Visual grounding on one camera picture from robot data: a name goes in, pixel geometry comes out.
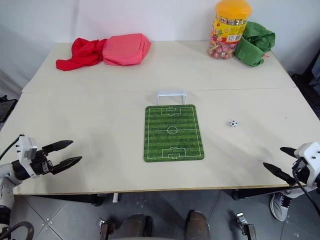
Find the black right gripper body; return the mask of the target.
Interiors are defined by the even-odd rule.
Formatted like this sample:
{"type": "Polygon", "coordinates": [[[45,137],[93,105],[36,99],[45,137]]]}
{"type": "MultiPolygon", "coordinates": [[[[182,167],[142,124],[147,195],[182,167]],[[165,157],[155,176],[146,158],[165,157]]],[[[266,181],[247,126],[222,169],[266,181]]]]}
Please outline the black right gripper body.
{"type": "Polygon", "coordinates": [[[293,176],[293,186],[301,182],[305,185],[308,183],[308,178],[310,175],[310,170],[308,168],[308,163],[303,157],[299,157],[292,166],[292,176],[293,176]]]}

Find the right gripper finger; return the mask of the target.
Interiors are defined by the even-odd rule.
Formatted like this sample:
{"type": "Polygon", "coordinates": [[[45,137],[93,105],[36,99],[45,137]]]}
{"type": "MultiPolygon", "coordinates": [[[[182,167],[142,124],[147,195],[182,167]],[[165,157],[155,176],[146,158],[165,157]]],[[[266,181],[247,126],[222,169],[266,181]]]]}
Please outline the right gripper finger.
{"type": "Polygon", "coordinates": [[[285,173],[284,171],[282,171],[279,167],[264,162],[263,166],[269,171],[271,172],[274,176],[280,178],[281,180],[285,181],[288,185],[290,185],[291,187],[295,186],[297,184],[296,180],[290,176],[289,174],[285,173]]]}
{"type": "Polygon", "coordinates": [[[295,151],[295,148],[292,147],[281,147],[280,150],[284,153],[286,153],[287,155],[293,157],[293,158],[297,158],[295,151]]]}

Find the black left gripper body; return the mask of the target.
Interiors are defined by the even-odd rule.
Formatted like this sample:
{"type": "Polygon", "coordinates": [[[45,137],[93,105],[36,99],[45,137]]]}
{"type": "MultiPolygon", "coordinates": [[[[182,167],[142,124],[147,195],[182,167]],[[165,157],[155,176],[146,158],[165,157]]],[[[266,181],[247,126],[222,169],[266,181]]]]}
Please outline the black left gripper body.
{"type": "Polygon", "coordinates": [[[45,175],[53,170],[53,164],[47,159],[49,153],[53,152],[52,146],[45,146],[35,153],[34,159],[31,160],[31,167],[37,175],[45,175]]]}

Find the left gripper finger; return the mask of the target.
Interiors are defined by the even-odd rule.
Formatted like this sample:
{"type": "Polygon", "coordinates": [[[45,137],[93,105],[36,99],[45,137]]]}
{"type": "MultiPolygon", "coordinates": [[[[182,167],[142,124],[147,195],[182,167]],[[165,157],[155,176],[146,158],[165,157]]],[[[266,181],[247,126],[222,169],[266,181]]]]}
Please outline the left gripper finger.
{"type": "Polygon", "coordinates": [[[53,166],[52,169],[50,170],[50,172],[53,175],[56,175],[60,172],[63,172],[65,170],[71,168],[72,166],[77,164],[81,159],[82,159],[82,156],[76,156],[76,157],[71,157],[71,158],[65,159],[65,160],[61,161],[59,164],[53,166]]]}
{"type": "Polygon", "coordinates": [[[42,147],[42,150],[45,154],[49,154],[51,152],[60,151],[69,145],[71,145],[74,141],[73,140],[61,140],[58,142],[54,142],[52,144],[46,145],[42,147]]]}

